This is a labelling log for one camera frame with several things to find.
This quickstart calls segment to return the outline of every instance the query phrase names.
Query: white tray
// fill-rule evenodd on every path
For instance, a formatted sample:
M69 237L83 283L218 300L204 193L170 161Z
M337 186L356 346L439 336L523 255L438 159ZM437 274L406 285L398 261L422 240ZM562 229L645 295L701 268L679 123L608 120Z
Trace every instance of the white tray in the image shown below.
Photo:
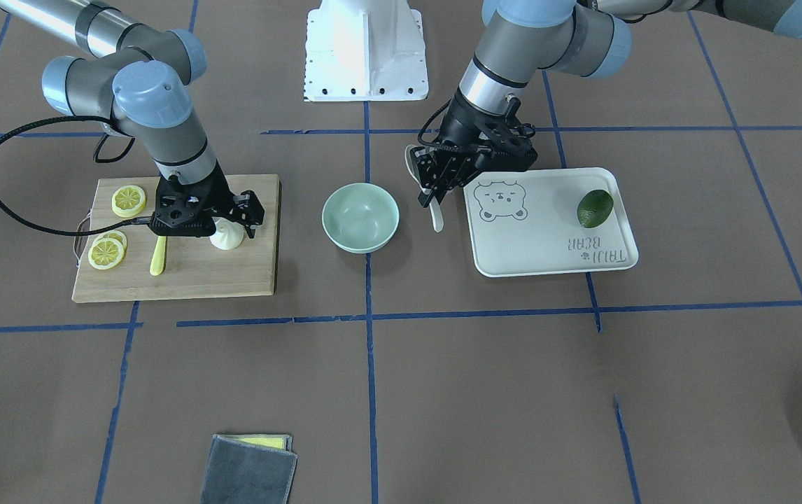
M593 189L612 196L605 223L578 223ZM616 179L603 168L484 173L464 188L472 258L485 277L624 270L638 262Z

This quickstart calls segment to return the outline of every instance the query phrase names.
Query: bear drawing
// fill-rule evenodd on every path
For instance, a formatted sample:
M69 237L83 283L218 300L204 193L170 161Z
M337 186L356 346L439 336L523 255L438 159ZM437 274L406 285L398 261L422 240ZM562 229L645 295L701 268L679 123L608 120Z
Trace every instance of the bear drawing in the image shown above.
M475 201L479 202L479 217L491 223L497 217L513 217L522 221L528 217L526 210L526 189L517 182L491 182L488 185L481 183L472 191Z

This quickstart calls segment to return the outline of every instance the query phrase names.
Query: tray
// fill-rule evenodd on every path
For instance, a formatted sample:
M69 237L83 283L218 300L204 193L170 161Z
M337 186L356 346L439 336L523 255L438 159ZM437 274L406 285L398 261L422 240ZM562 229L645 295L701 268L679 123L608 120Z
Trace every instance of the tray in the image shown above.
M613 210L586 229L577 207L593 189L610 193ZM472 258L485 277L624 270L638 262L619 186L606 169L484 173L464 191Z
M280 181L277 175L227 175L236 194L251 189L264 207L264 223L254 239L237 248L219 250L208 238L168 238L163 274L149 274L157 236L146 226L120 227L127 235L127 254L109 270L97 270L87 262L86 246L78 266L71 299L77 303L132 300L189 300L273 295L276 281L276 238L279 230ZM112 212L112 194L120 186L134 184L146 191L150 214L157 176L103 178L90 214L93 229L121 221Z

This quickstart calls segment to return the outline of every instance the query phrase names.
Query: yellow knife handle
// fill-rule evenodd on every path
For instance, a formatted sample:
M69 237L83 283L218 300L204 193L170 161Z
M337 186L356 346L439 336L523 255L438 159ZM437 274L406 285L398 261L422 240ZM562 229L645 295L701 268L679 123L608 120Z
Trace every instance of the yellow knife handle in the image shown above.
M168 237L160 236L155 242L155 252L152 252L152 263L149 265L149 274L158 277L164 271L164 255L168 249Z

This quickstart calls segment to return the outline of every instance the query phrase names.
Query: white mounting plate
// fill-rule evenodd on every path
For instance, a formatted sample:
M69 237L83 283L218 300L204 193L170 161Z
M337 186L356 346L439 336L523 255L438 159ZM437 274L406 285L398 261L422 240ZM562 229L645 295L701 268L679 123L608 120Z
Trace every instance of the white mounting plate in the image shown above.
M423 37L423 14L410 10L416 28ZM369 44L390 44L380 41L379 33L367 36L369 20L362 14L359 26L363 31L363 46L337 43L333 37L330 16L323 9L308 13L307 58L304 66L304 99L306 102L410 102L426 99L429 77L426 73L425 50L414 53L395 53L388 61L376 60ZM357 68L344 66L341 61L356 62Z
M610 217L578 223L593 189L612 196ZM486 172L464 188L472 258L485 277L624 270L638 263L615 176L603 168Z

